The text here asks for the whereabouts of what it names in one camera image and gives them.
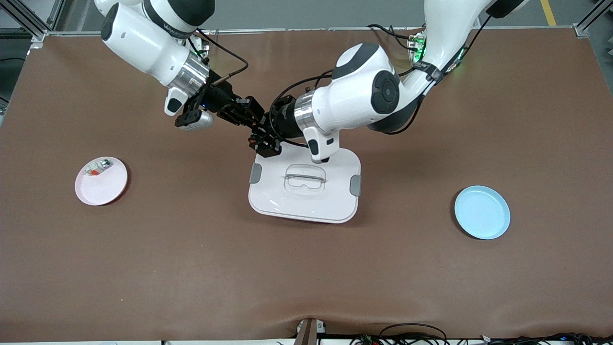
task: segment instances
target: yellow line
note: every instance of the yellow line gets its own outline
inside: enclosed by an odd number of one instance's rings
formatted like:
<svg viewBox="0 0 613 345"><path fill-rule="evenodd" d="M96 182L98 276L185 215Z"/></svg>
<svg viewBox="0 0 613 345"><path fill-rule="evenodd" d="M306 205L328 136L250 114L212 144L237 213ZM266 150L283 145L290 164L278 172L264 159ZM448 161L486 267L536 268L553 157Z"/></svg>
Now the yellow line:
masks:
<svg viewBox="0 0 613 345"><path fill-rule="evenodd" d="M541 6L543 7L543 12L545 12L545 17L547 18L547 24L549 26L556 26L554 13L551 12L551 6L549 5L549 0L541 0Z"/></svg>

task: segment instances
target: brown table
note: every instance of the brown table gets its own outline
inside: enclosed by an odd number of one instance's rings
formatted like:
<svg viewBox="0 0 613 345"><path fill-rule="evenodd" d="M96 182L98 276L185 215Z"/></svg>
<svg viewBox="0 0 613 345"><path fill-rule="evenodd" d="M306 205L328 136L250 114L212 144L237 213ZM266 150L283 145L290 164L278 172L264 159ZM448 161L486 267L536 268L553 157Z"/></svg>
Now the brown table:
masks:
<svg viewBox="0 0 613 345"><path fill-rule="evenodd" d="M367 31L219 40L251 63L235 92L262 104L361 41L406 68ZM211 54L221 73L240 65ZM285 337L304 317L331 332L613 332L613 99L571 29L484 31L409 131L342 132L364 177L342 225L254 212L248 129L184 133L165 94L96 37L31 52L0 128L0 341ZM86 206L74 178L103 155L131 184ZM475 184L511 208L494 241L454 224L455 195Z"/></svg>

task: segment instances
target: gray floor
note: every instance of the gray floor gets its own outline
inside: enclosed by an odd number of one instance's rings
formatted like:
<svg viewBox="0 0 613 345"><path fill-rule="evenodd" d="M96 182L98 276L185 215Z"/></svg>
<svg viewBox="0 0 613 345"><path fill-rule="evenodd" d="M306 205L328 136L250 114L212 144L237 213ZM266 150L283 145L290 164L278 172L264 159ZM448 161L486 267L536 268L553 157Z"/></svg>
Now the gray floor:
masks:
<svg viewBox="0 0 613 345"><path fill-rule="evenodd" d="M549 0L557 25L572 25L593 6L595 0ZM103 17L93 0L67 0L56 29L58 31L99 31ZM8 24L0 15L0 28ZM223 0L216 2L215 15L204 29L327 29L363 27L371 23L397 27L421 26L424 7L421 0ZM489 26L548 26L541 2L530 1L520 12ZM608 54L613 44L613 15L608 12L590 30L590 42L603 75L613 91L613 56ZM25 56L28 40L0 39L0 57ZM9 98L21 70L20 61L0 64L0 95Z"/></svg>

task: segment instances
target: white plate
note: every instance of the white plate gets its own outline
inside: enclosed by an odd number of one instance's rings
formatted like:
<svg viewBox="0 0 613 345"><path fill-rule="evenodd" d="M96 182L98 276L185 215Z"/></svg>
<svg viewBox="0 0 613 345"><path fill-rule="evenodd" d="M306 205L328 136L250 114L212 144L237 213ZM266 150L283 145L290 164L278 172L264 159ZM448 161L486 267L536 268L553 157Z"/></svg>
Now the white plate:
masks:
<svg viewBox="0 0 613 345"><path fill-rule="evenodd" d="M500 237L511 223L511 211L495 190L474 185L455 199L455 218L470 235L480 239Z"/></svg>
<svg viewBox="0 0 613 345"><path fill-rule="evenodd" d="M104 159L110 160L111 166L100 175L90 176L83 173L86 166ZM114 157L99 157L79 170L75 180L75 193L85 204L100 206L117 199L127 184L128 170L122 161Z"/></svg>

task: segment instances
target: light blue round plate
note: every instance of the light blue round plate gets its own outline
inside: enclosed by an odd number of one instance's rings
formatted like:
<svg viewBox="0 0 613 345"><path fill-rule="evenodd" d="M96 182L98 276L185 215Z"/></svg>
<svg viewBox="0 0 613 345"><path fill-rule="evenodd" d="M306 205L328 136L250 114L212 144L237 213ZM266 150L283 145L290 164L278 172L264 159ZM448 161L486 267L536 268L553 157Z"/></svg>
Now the light blue round plate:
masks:
<svg viewBox="0 0 613 345"><path fill-rule="evenodd" d="M501 236L511 223L511 211L495 190L474 185L455 199L455 218L470 235L480 239Z"/></svg>

